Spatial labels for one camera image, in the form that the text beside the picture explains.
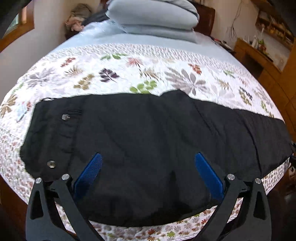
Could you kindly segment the black pants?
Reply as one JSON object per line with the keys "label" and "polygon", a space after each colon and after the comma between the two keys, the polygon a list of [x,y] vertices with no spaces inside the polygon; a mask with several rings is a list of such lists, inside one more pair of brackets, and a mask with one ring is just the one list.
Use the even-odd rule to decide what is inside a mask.
{"label": "black pants", "polygon": [[195,166],[201,153],[226,174],[252,181],[293,152],[282,120],[193,99],[184,92],[82,95],[41,101],[20,150],[27,172],[77,179],[96,155],[102,168],[77,189],[89,220],[164,225],[217,205]]}

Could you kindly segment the wooden cabinet with shelves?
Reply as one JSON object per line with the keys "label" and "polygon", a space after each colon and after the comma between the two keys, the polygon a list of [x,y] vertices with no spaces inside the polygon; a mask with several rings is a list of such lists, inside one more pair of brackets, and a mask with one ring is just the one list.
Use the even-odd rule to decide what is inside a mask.
{"label": "wooden cabinet with shelves", "polygon": [[268,1],[258,7],[255,34],[238,38],[234,56],[266,89],[295,135],[295,36]]}

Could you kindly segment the light blue lower pillow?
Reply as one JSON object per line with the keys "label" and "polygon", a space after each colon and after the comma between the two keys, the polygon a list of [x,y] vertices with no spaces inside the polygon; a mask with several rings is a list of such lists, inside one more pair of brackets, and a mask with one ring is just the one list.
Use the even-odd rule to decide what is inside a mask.
{"label": "light blue lower pillow", "polygon": [[150,22],[150,23],[120,23],[114,21],[116,25],[128,34],[137,35],[151,35],[162,38],[169,38],[175,40],[183,40],[192,43],[197,43],[197,35],[193,28],[195,23],[188,23],[184,21],[171,21],[171,22]]}

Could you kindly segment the clothes pile beside bed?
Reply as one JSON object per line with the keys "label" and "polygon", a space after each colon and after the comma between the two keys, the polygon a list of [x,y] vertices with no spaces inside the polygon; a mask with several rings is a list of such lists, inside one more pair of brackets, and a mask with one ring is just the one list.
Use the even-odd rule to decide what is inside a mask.
{"label": "clothes pile beside bed", "polygon": [[83,21],[90,17],[92,9],[88,4],[79,3],[75,8],[71,10],[70,16],[65,22],[66,31],[80,32],[83,30]]}

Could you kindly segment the wooden framed window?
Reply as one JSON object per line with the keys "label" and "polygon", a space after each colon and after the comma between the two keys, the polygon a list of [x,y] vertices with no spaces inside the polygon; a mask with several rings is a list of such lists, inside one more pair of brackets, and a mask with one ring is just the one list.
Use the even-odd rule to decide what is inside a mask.
{"label": "wooden framed window", "polygon": [[1,52],[12,42],[34,28],[34,1],[31,1],[16,15],[4,36],[1,38]]}

